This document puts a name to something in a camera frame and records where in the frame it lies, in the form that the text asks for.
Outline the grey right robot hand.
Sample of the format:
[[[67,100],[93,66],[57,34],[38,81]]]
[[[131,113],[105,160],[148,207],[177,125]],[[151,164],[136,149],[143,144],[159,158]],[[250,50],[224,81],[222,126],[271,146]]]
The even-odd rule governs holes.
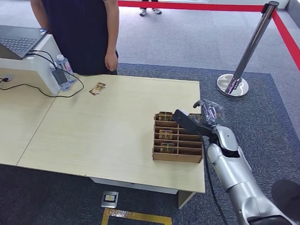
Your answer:
[[[211,100],[198,100],[193,108],[201,108],[202,123],[207,127],[225,124],[223,107]]]

